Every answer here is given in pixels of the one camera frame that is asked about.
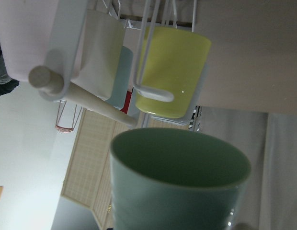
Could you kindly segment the blue cup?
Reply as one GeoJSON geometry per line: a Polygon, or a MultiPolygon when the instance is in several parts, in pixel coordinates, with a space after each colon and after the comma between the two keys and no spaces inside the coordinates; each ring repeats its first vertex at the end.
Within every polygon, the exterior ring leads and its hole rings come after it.
{"type": "Polygon", "coordinates": [[[133,62],[133,52],[122,46],[111,97],[106,102],[121,110],[124,107],[133,62]]]}

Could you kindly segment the green cup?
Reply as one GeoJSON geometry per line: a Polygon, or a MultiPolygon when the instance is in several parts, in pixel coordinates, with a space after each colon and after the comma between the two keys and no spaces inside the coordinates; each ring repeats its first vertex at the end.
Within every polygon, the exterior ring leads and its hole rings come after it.
{"type": "Polygon", "coordinates": [[[140,128],[110,145],[116,230],[228,230],[251,164],[218,138],[173,128],[140,128]]]}

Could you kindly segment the pink cup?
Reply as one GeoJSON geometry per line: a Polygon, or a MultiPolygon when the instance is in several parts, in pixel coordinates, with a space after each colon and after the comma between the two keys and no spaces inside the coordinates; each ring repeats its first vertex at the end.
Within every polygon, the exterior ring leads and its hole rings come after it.
{"type": "Polygon", "coordinates": [[[0,0],[0,44],[7,73],[28,81],[42,65],[54,22],[57,0],[0,0]]]}

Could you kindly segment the cream white cup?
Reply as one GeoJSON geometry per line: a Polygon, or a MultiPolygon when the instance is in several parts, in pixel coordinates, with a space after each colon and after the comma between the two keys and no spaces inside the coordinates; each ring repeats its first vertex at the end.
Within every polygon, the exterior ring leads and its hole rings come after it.
{"type": "Polygon", "coordinates": [[[103,12],[87,10],[80,73],[72,82],[108,100],[112,95],[125,28],[103,12]]]}

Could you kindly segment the white wire cup rack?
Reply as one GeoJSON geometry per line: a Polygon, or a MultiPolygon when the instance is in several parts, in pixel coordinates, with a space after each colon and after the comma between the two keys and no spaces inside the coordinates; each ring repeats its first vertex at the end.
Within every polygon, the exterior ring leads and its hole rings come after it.
{"type": "Polygon", "coordinates": [[[80,73],[87,10],[87,1],[58,3],[45,61],[30,71],[29,82],[47,100],[72,102],[133,128],[137,120],[131,107],[124,113],[72,82],[80,73]]]}

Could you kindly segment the yellow cup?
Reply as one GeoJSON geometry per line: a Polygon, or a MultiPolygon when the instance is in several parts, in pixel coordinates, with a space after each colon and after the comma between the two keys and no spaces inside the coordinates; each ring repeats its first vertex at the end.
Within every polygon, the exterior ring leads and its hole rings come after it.
{"type": "Polygon", "coordinates": [[[171,27],[154,28],[142,84],[171,92],[171,102],[136,97],[136,107],[151,115],[180,118],[186,114],[204,68],[211,41],[171,27]]]}

